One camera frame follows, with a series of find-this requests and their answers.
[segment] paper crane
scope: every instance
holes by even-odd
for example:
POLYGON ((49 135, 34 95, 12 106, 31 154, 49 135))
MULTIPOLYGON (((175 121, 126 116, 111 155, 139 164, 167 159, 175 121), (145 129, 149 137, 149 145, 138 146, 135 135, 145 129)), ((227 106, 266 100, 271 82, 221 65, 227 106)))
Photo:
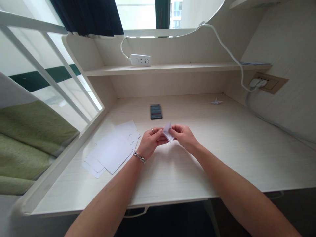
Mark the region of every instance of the paper crane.
POLYGON ((211 104, 216 104, 216 105, 218 105, 220 103, 222 103, 222 101, 217 100, 217 97, 216 97, 215 101, 211 102, 211 104))

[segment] power strip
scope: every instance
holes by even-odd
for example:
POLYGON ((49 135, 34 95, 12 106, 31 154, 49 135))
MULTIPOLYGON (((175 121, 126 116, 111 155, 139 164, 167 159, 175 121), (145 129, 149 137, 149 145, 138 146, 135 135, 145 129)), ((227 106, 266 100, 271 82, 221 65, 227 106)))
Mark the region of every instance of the power strip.
POLYGON ((131 54, 132 65, 151 66, 151 57, 149 55, 131 54))

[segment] hand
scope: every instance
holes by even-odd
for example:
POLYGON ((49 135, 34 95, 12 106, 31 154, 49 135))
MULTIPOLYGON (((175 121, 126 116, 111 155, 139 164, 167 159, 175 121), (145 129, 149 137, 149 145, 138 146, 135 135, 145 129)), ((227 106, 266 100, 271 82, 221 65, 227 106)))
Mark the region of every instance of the hand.
POLYGON ((152 130, 144 132, 141 143, 137 149, 137 153, 148 160, 154 153, 157 146, 168 143, 165 135, 162 134, 163 128, 157 127, 152 130))
POLYGON ((169 133, 175 137, 174 140, 178 140, 180 145, 191 154, 194 148, 199 145, 188 126, 175 124, 172 126, 172 129, 169 129, 169 133))

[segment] shelf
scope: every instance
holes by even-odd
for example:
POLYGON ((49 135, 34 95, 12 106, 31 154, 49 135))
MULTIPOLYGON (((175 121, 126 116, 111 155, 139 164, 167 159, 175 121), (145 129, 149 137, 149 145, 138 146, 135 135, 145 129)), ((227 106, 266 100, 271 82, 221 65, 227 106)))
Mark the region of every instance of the shelf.
MULTIPOLYGON (((244 70, 268 70, 272 65, 243 65, 244 70)), ((238 71, 234 63, 191 63, 191 64, 155 64, 152 66, 103 66, 97 70, 86 71, 86 76, 131 75, 146 73, 238 71)))
POLYGON ((263 8, 272 7, 280 3, 288 2, 289 0, 236 0, 232 2, 229 9, 232 8, 263 8))

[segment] chain bracelet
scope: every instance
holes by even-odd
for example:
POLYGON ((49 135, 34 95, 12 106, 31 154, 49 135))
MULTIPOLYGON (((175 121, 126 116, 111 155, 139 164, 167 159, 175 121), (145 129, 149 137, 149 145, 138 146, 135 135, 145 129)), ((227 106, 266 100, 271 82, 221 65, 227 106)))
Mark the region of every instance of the chain bracelet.
POLYGON ((146 164, 146 159, 142 156, 140 156, 136 151, 133 152, 134 156, 137 156, 144 164, 146 164))

